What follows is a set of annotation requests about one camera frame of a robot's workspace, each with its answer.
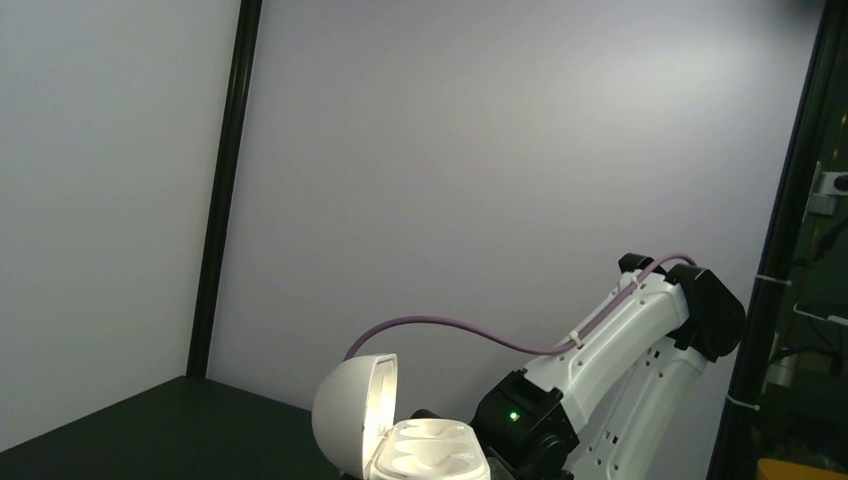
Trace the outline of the white charging case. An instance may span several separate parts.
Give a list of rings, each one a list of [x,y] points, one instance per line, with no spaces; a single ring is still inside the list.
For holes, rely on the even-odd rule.
[[[319,386],[312,432],[324,457],[355,479],[489,479],[471,426],[444,418],[395,419],[398,359],[356,356]]]

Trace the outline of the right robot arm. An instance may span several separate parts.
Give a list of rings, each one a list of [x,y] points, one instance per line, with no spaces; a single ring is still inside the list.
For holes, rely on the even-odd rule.
[[[742,303],[682,254],[628,253],[608,298],[550,355],[509,373],[471,425],[515,479],[643,479],[706,366],[739,344]]]

